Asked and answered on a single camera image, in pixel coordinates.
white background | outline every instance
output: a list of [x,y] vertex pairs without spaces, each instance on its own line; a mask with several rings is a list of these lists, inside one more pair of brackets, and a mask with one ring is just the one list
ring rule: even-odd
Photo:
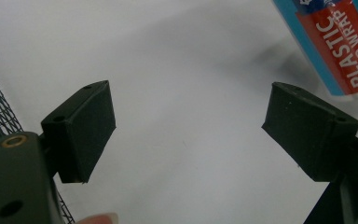
[[260,128],[273,81],[329,100],[268,0],[0,1],[0,87],[27,131],[109,80],[117,129],[76,219],[302,223],[324,191]]

finger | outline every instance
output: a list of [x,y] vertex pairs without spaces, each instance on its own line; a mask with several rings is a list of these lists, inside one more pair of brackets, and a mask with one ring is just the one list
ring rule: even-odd
[[118,224],[118,216],[116,213],[101,214],[77,222],[76,224]]

white surface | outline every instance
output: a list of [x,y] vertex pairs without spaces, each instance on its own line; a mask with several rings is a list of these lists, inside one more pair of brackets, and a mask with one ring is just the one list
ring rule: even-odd
[[273,81],[326,98],[270,1],[0,1],[0,86],[26,130],[103,79],[117,129],[88,184],[58,184],[76,219],[301,223],[322,194],[260,128]]

